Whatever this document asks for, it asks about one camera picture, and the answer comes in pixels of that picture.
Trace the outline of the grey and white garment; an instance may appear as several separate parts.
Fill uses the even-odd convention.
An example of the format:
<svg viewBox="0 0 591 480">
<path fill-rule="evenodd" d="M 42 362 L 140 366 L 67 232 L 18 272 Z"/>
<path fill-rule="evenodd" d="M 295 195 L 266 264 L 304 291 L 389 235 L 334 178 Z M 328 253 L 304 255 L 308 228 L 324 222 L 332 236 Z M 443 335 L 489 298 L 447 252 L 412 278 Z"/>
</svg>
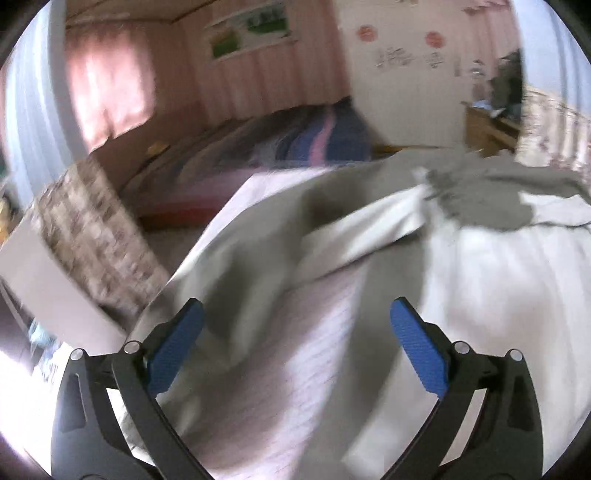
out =
<svg viewBox="0 0 591 480">
<path fill-rule="evenodd" d="M 390 325 L 529 364 L 552 468 L 590 413 L 590 190 L 505 157 L 403 152 L 254 176 L 143 311 L 206 324 L 158 401 L 219 479 L 374 479 L 435 403 Z"/>
</svg>

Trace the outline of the pile of dark clothes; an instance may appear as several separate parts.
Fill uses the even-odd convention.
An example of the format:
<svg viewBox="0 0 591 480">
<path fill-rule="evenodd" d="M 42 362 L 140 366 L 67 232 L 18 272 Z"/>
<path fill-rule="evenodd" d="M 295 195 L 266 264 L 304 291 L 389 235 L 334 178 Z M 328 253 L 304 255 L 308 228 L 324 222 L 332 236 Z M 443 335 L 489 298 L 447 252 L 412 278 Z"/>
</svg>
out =
<svg viewBox="0 0 591 480">
<path fill-rule="evenodd" d="M 523 72 L 521 51 L 514 50 L 497 63 L 491 86 L 490 104 L 501 116 L 519 123 L 522 114 Z"/>
</svg>

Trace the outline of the floral beige curtain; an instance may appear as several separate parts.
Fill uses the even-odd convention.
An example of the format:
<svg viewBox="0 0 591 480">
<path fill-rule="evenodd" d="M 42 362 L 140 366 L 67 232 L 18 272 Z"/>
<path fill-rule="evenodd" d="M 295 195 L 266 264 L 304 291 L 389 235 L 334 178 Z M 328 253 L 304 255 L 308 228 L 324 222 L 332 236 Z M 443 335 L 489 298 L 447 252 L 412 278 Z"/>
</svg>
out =
<svg viewBox="0 0 591 480">
<path fill-rule="evenodd" d="M 93 157 L 70 165 L 27 216 L 68 277 L 124 327 L 169 278 Z"/>
</svg>

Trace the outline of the purple dotted folded quilt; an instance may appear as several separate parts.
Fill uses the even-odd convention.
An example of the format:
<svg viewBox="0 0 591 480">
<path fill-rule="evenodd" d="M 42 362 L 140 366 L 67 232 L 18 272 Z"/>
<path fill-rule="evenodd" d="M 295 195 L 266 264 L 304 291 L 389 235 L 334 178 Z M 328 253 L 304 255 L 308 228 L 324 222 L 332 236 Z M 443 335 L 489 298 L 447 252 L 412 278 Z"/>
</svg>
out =
<svg viewBox="0 0 591 480">
<path fill-rule="evenodd" d="M 185 177 L 174 162 L 152 163 L 140 169 L 119 196 L 146 230 L 204 226 L 246 180 L 267 171 L 252 165 L 213 167 Z"/>
</svg>

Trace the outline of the light blue curtain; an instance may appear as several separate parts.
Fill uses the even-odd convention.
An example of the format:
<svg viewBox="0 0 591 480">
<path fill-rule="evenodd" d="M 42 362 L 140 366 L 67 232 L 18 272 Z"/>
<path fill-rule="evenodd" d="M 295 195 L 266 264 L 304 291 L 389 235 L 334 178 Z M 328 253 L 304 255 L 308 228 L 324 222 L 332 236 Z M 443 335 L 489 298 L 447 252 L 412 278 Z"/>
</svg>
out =
<svg viewBox="0 0 591 480">
<path fill-rule="evenodd" d="M 87 158 L 66 72 L 66 3 L 50 1 L 16 41 L 6 77 L 6 148 L 11 190 L 22 207 Z"/>
</svg>

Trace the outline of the wooden desk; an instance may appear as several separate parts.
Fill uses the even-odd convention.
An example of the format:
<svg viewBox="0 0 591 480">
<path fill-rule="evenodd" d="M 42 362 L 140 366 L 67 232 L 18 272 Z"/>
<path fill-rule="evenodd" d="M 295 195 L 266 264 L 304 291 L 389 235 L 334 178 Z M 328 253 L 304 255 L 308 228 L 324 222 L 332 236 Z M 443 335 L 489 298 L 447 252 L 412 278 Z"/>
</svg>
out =
<svg viewBox="0 0 591 480">
<path fill-rule="evenodd" d="M 465 143 L 481 157 L 487 158 L 507 150 L 514 153 L 517 148 L 521 126 L 503 116 L 492 118 L 488 110 L 465 106 Z"/>
</svg>

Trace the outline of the navy pink striped folded blanket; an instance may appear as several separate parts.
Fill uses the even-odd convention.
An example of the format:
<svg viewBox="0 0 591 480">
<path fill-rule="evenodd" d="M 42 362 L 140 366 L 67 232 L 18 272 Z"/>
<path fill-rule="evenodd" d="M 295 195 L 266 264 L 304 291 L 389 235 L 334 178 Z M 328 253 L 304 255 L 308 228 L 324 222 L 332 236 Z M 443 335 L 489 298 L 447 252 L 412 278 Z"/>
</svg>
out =
<svg viewBox="0 0 591 480">
<path fill-rule="evenodd" d="M 349 97 L 250 119 L 216 145 L 214 165 L 223 168 L 325 167 L 372 159 L 369 129 Z"/>
</svg>

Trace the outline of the landscape wall poster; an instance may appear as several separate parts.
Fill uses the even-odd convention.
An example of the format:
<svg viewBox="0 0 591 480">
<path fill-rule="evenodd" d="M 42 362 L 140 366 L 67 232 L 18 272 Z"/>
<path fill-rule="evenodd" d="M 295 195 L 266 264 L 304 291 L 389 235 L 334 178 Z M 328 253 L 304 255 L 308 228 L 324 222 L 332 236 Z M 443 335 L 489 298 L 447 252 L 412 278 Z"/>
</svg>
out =
<svg viewBox="0 0 591 480">
<path fill-rule="evenodd" d="M 297 40 L 290 1 L 266 1 L 238 10 L 204 27 L 205 45 L 214 61 Z"/>
</svg>

